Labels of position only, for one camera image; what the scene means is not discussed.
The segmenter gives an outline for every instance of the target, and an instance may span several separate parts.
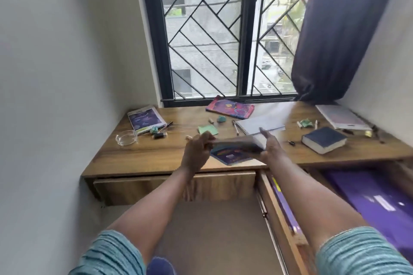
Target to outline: sleeve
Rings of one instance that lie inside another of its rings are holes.
[[[103,231],[69,275],[145,275],[142,255],[117,231]]]
[[[373,227],[329,239],[316,254],[319,275],[413,274],[411,264]]]

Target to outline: white wall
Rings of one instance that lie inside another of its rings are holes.
[[[413,146],[413,0],[389,0],[340,101]]]
[[[157,102],[140,8],[0,4],[0,273],[66,274],[101,228],[80,174],[128,107]]]

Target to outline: floor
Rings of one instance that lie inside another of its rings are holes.
[[[107,226],[128,207],[107,207]],[[282,274],[255,197],[225,202],[178,204],[156,255],[178,275]]]

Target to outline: curtain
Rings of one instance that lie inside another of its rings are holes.
[[[296,100],[344,96],[387,1],[308,0],[291,74]]]

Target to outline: yellow sticker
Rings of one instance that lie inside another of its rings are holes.
[[[278,186],[275,178],[273,178],[273,181],[274,181],[274,184],[275,184],[276,187],[277,187],[277,190],[278,190],[279,192],[281,192],[280,186]]]

